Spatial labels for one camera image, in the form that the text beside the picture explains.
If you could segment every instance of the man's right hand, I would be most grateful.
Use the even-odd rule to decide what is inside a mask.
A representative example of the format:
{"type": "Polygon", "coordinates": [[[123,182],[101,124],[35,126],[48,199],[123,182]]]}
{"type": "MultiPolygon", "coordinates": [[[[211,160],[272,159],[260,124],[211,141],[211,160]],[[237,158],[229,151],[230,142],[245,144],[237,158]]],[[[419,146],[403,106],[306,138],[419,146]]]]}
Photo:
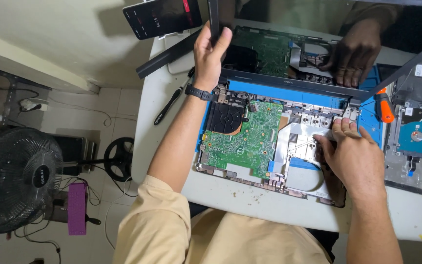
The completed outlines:
{"type": "Polygon", "coordinates": [[[348,118],[333,122],[336,149],[324,136],[314,135],[322,145],[325,160],[343,182],[354,202],[386,201],[384,153],[363,127],[348,118]]]}

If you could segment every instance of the black wristwatch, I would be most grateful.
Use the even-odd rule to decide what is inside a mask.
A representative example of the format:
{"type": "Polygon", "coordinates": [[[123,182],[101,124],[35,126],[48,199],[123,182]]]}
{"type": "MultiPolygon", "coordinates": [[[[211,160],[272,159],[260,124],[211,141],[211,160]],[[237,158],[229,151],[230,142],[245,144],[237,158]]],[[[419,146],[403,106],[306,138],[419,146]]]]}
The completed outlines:
{"type": "Polygon", "coordinates": [[[204,101],[211,101],[212,100],[212,94],[208,93],[207,91],[202,91],[198,88],[193,87],[193,85],[188,84],[187,87],[185,88],[185,94],[190,94],[190,95],[194,95],[198,98],[200,98],[201,100],[204,101]]]}

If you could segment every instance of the phone screen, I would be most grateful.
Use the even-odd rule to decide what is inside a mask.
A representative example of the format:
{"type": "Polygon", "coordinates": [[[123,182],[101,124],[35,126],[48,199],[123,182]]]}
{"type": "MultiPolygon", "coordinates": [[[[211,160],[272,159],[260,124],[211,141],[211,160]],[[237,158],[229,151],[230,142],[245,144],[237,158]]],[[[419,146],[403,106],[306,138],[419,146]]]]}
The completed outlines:
{"type": "Polygon", "coordinates": [[[123,13],[138,39],[202,25],[198,0],[154,0],[126,7],[123,13]]]}

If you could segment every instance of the fan grille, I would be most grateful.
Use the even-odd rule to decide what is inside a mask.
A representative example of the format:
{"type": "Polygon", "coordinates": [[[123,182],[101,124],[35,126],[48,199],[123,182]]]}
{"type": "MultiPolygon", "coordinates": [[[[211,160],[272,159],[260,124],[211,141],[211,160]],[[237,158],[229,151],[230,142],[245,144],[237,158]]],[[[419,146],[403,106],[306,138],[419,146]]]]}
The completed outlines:
{"type": "Polygon", "coordinates": [[[61,149],[48,134],[31,128],[0,133],[0,233],[41,216],[45,202],[60,187],[62,162],[61,149]],[[42,165],[49,176],[37,188],[34,176],[42,165]]]}

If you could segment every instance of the black fan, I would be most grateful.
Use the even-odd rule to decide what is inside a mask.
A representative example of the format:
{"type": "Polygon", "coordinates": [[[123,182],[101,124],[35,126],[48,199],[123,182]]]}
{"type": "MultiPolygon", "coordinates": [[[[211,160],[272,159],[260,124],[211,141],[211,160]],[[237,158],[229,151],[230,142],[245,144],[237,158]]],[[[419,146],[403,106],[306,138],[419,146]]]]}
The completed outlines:
{"type": "Polygon", "coordinates": [[[62,172],[62,151],[52,136],[25,127],[0,133],[0,233],[38,219],[62,172]]]}

